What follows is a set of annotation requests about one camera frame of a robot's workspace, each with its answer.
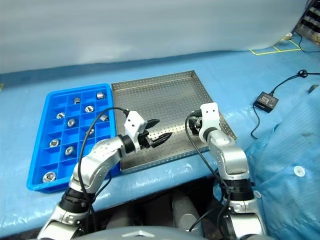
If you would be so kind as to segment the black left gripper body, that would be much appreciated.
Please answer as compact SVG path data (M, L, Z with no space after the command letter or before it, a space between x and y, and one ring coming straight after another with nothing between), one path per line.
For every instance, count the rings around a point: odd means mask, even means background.
M145 130L143 133L140 133L137 136L137 140L140 146L140 149L148 149L153 146L154 142L151 138L149 138L149 132Z

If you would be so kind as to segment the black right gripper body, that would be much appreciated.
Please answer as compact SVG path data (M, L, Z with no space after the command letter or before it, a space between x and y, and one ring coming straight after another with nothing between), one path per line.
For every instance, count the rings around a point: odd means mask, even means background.
M189 119L196 120L196 128L198 130L199 135L200 129L202 128L202 111L200 109L192 111Z

